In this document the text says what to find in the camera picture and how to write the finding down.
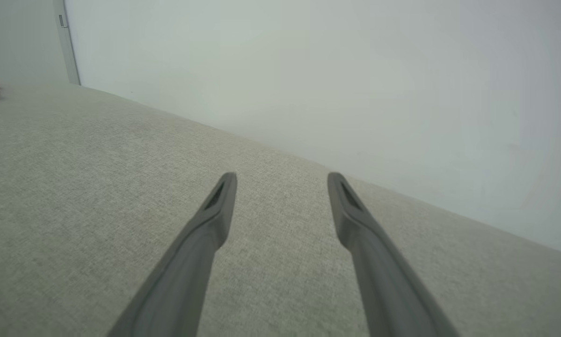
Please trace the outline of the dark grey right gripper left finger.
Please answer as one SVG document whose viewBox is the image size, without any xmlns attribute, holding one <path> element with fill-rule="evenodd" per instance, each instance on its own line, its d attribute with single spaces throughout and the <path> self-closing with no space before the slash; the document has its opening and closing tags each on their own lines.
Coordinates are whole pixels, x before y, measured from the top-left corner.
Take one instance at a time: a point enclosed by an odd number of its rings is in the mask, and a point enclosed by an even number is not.
<svg viewBox="0 0 561 337">
<path fill-rule="evenodd" d="M 233 219 L 237 175 L 221 176 L 133 296 L 110 337 L 194 337 L 216 252 Z"/>
</svg>

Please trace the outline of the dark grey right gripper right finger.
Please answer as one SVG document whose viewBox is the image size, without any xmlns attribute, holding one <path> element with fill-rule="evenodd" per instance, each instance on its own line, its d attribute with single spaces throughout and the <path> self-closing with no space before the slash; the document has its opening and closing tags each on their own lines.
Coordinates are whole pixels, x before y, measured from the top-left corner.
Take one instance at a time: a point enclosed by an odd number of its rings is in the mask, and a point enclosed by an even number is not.
<svg viewBox="0 0 561 337">
<path fill-rule="evenodd" d="M 457 337 L 436 299 L 346 178 L 332 172 L 327 184 L 336 234 L 351 254 L 370 336 Z"/>
</svg>

